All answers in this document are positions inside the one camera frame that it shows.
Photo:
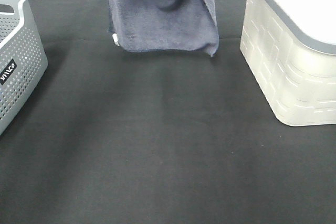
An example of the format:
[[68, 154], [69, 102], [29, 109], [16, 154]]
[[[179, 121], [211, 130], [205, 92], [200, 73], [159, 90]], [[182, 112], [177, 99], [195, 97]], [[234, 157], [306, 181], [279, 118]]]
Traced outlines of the grey microfibre towel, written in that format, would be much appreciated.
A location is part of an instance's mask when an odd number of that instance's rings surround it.
[[130, 52], [202, 51], [219, 46], [215, 0], [108, 0], [114, 43]]

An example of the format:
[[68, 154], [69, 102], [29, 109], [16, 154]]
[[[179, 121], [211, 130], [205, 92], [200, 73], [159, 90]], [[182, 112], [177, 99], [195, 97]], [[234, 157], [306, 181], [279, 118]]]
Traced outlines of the grey perforated laundry basket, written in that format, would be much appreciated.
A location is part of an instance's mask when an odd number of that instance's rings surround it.
[[1, 131], [39, 83], [48, 60], [28, 0], [1, 0]]

